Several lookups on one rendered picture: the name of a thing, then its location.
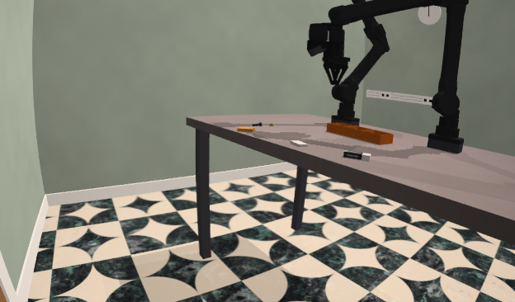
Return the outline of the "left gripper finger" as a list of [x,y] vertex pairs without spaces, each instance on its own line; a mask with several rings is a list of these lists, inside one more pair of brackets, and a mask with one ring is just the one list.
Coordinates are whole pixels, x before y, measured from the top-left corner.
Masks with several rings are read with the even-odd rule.
[[[329,68],[330,68],[329,64],[324,64],[324,69],[325,69],[325,71],[326,71],[326,73],[328,75],[328,79],[329,79],[331,85],[334,85],[334,81],[332,80],[331,74],[329,72]],[[336,68],[335,70],[336,70],[336,78],[338,78],[338,75],[339,75],[339,72],[340,72],[341,69],[340,68]]]
[[[334,63],[330,63],[329,66],[330,66],[330,69],[331,69],[331,72],[332,72],[332,75],[333,75],[334,84],[338,85],[340,83],[343,75],[347,71],[348,66],[347,65],[343,65],[343,64],[334,64]],[[336,68],[340,68],[342,70],[342,72],[340,73],[338,79],[336,79],[336,73],[335,73],[335,69]]]

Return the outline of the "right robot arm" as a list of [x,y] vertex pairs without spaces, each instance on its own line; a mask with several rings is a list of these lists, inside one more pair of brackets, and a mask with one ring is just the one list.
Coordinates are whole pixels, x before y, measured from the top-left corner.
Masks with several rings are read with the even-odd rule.
[[[363,19],[362,21],[365,25],[363,30],[365,31],[367,38],[371,41],[373,46],[365,58],[352,71],[352,73],[347,78],[345,78],[343,82],[333,86],[333,98],[343,102],[342,104],[339,102],[338,115],[332,116],[332,119],[335,120],[360,122],[359,118],[355,118],[355,111],[353,111],[355,104],[354,99],[356,98],[357,90],[359,89],[357,85],[359,85],[362,79],[368,74],[381,55],[390,50],[388,41],[386,39],[385,29],[382,24],[379,24],[374,17],[369,17],[367,19]],[[344,86],[349,84],[350,86]]]

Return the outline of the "orange rack of bins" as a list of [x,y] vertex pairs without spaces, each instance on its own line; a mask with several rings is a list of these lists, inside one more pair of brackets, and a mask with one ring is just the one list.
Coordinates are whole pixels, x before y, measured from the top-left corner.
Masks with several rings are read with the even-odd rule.
[[344,123],[327,123],[327,131],[379,145],[392,144],[394,137],[394,134]]

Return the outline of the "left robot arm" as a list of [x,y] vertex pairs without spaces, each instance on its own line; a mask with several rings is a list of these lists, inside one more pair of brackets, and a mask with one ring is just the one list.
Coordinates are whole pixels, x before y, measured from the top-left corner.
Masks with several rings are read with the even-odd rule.
[[456,95],[456,91],[463,22],[465,8],[468,3],[469,0],[371,0],[333,7],[328,12],[331,23],[323,22],[309,25],[307,50],[311,57],[323,52],[324,57],[340,56],[341,43],[344,44],[345,37],[345,30],[342,28],[349,23],[416,7],[429,7],[433,5],[446,7],[446,34],[442,72],[438,84],[438,93],[432,98],[432,105],[436,109],[433,106],[432,108],[443,117],[440,116],[439,125],[436,126],[436,133],[429,134],[428,138],[452,144],[463,144],[464,139],[458,138],[460,131],[460,129],[457,129],[460,100]]

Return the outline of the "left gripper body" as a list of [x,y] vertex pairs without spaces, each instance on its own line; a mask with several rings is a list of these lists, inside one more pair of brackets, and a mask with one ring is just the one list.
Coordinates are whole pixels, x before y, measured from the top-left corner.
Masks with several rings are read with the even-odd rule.
[[324,64],[330,64],[335,62],[334,64],[348,65],[348,62],[350,62],[350,58],[344,57],[344,44],[341,43],[340,56],[332,55],[323,57],[322,61],[324,62]]

